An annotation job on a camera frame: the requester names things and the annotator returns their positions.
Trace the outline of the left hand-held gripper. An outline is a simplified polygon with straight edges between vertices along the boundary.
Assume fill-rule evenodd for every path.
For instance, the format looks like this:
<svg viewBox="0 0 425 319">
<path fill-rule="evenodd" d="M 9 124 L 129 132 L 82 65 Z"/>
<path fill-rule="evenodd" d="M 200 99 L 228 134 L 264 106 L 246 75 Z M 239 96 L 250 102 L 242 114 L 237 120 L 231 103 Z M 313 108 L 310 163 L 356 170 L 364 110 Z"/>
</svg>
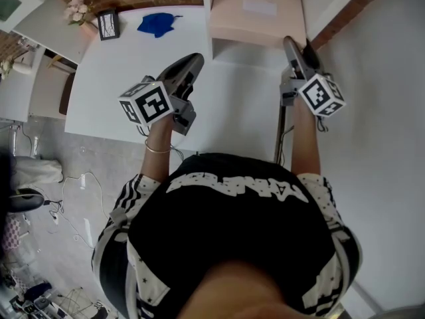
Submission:
<svg viewBox="0 0 425 319">
<path fill-rule="evenodd" d="M 173 130 L 187 135 L 196 118 L 189 95 L 205 63 L 201 53 L 192 53 L 168 66 L 157 78 L 145 76 L 118 97 L 128 120 L 136 125 L 142 136 L 156 121 L 173 116 Z M 168 92 L 165 84 L 176 84 L 175 93 Z"/>
</svg>

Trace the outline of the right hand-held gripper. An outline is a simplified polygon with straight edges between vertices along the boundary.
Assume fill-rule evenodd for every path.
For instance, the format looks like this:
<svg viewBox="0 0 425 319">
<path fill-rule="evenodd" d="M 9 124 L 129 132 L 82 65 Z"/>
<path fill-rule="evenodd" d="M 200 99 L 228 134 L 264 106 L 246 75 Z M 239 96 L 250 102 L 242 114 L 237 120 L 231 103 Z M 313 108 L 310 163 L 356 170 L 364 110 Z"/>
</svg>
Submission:
<svg viewBox="0 0 425 319">
<path fill-rule="evenodd" d="M 321 61 L 309 39 L 306 39 L 302 53 L 290 36 L 284 38 L 283 46 L 295 76 L 282 79 L 282 106 L 293 106 L 296 98 L 300 97 L 311 113 L 319 117 L 330 117 L 346 106 L 338 84 L 329 74 L 321 72 Z"/>
</svg>

